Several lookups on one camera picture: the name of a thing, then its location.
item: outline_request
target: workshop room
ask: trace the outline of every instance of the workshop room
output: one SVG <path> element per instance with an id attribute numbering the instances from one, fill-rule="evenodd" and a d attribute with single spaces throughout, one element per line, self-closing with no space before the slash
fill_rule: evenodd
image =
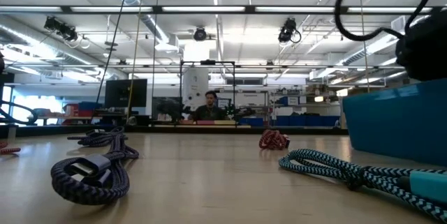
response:
<path id="1" fill-rule="evenodd" d="M 447 223 L 447 0 L 0 0 L 0 223 Z"/>

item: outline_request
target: red braided cable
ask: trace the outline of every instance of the red braided cable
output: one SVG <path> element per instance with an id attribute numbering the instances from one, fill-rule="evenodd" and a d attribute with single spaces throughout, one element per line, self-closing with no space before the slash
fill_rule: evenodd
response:
<path id="1" fill-rule="evenodd" d="M 19 152 L 20 151 L 20 148 L 4 149 L 7 146 L 8 146 L 7 142 L 0 141 L 0 154 L 11 154 L 11 153 L 15 153 L 15 152 Z"/>
<path id="2" fill-rule="evenodd" d="M 288 147 L 289 138 L 282 135 L 279 130 L 265 130 L 259 140 L 259 148 L 270 150 L 282 150 Z"/>

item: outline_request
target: man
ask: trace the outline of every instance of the man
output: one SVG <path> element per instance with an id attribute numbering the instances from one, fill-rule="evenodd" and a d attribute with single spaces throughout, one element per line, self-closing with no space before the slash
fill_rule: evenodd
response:
<path id="1" fill-rule="evenodd" d="M 214 105 L 217 99 L 216 93 L 214 91 L 208 91 L 205 97 L 207 98 L 207 104 L 197 108 L 193 114 L 193 120 L 225 120 L 225 112 Z"/>

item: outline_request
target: black monitor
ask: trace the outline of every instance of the black monitor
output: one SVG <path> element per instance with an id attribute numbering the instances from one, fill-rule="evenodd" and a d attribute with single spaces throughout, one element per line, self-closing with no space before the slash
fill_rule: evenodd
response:
<path id="1" fill-rule="evenodd" d="M 105 107 L 127 107 L 132 80 L 105 83 Z M 147 80 L 133 80 L 131 107 L 146 107 Z"/>

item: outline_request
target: blue braided cable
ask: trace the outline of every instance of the blue braided cable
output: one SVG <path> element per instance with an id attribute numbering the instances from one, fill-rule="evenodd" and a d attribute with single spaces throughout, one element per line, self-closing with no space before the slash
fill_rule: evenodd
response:
<path id="1" fill-rule="evenodd" d="M 346 181 L 350 189 L 366 185 L 390 193 L 431 217 L 447 223 L 447 210 L 422 197 L 412 194 L 397 185 L 400 177 L 409 177 L 411 172 L 430 172 L 443 174 L 445 170 L 400 169 L 386 167 L 361 167 L 340 160 L 328 154 L 311 149 L 291 151 L 279 160 L 279 166 L 286 170 L 303 174 L 315 174 Z"/>

